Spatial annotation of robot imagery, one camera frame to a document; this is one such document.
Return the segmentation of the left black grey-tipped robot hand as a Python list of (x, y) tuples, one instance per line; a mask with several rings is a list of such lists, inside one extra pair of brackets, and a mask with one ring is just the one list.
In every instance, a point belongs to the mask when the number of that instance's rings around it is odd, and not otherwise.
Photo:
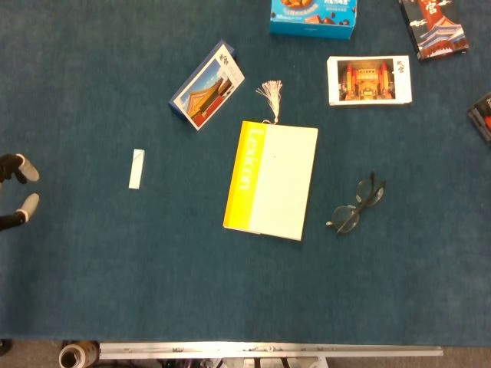
[[(35, 166), (22, 154), (7, 153), (1, 156), (1, 184), (15, 177), (21, 184), (28, 181), (37, 182), (40, 179), (39, 172)], [(1, 216), (1, 230), (18, 227), (28, 222), (34, 215), (40, 197), (37, 193), (29, 195), (22, 206), (10, 215)]]

